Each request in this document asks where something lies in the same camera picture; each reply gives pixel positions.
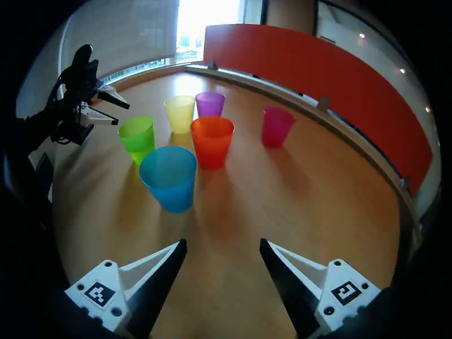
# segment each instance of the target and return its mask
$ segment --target green plastic cup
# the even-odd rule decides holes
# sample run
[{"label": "green plastic cup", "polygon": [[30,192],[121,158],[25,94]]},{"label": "green plastic cup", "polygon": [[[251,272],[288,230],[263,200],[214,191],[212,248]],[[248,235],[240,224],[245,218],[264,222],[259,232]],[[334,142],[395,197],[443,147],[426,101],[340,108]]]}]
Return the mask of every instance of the green plastic cup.
[{"label": "green plastic cup", "polygon": [[143,159],[155,149],[154,121],[150,116],[127,120],[119,128],[118,136],[137,166],[140,166]]},{"label": "green plastic cup", "polygon": [[171,131],[176,134],[190,132],[190,124],[193,121],[194,97],[178,95],[166,99],[163,105],[166,108]]}]

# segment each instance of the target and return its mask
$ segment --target wall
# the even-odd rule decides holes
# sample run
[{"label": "wall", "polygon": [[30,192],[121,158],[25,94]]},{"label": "wall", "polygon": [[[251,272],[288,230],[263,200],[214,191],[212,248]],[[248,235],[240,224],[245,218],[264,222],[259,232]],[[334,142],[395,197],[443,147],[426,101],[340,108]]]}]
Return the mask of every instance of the wall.
[{"label": "wall", "polygon": [[[326,16],[319,16],[317,36],[324,36],[335,41],[336,46],[352,53],[385,77],[416,115],[433,154],[429,170],[419,191],[414,196],[416,210],[421,216],[434,200],[441,182],[441,154],[436,126],[433,115],[425,111],[425,107],[429,107],[428,98],[402,58],[394,61],[391,55],[387,56],[385,51],[380,49],[383,42],[377,41],[377,35],[369,36],[369,38],[366,35],[366,38],[362,39],[359,37],[359,33],[359,31],[352,31],[327,19]],[[402,74],[400,68],[405,68],[407,73]]]},{"label": "wall", "polygon": [[316,0],[268,0],[267,25],[312,35]]}]

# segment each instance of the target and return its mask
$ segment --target pink plastic cup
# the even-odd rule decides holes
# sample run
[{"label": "pink plastic cup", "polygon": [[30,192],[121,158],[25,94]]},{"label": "pink plastic cup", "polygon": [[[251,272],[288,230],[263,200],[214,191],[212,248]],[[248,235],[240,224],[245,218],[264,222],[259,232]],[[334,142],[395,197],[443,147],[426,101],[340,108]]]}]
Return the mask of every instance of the pink plastic cup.
[{"label": "pink plastic cup", "polygon": [[295,123],[295,118],[278,107],[264,109],[262,125],[262,143],[267,147],[281,147]]},{"label": "pink plastic cup", "polygon": [[221,116],[224,100],[226,97],[220,93],[204,92],[196,95],[196,106],[198,107],[198,116]]}]

